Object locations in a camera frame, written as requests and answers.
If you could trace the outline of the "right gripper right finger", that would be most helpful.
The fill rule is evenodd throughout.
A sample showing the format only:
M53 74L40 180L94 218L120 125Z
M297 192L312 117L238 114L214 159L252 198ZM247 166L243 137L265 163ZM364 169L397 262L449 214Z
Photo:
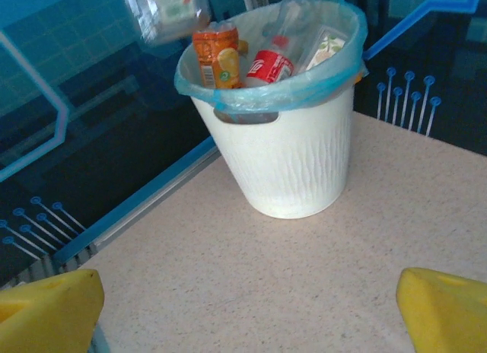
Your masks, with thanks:
M486 283L407 268L396 302L416 352L486 351Z

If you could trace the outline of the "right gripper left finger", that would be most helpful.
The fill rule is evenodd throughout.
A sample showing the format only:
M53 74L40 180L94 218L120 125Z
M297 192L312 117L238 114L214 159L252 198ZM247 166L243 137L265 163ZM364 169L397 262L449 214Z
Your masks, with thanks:
M78 269L1 292L2 352L86 352L104 304L95 269Z

